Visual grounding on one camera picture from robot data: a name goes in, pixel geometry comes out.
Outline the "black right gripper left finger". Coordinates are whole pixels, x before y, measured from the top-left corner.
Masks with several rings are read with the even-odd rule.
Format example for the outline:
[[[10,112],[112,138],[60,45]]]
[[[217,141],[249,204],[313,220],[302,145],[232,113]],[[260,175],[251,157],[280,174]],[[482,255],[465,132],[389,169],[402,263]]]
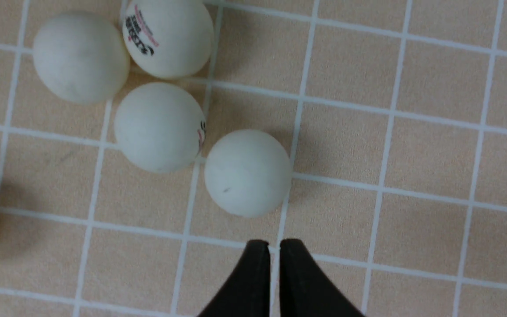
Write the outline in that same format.
[[[269,243],[250,240],[219,291],[199,314],[200,317],[269,317]]]

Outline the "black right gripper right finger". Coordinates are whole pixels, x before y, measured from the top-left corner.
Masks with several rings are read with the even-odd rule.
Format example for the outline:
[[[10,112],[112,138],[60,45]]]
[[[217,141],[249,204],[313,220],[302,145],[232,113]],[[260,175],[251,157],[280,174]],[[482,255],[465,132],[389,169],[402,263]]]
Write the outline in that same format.
[[[280,243],[279,302],[282,317],[362,317],[322,271],[300,239]]]

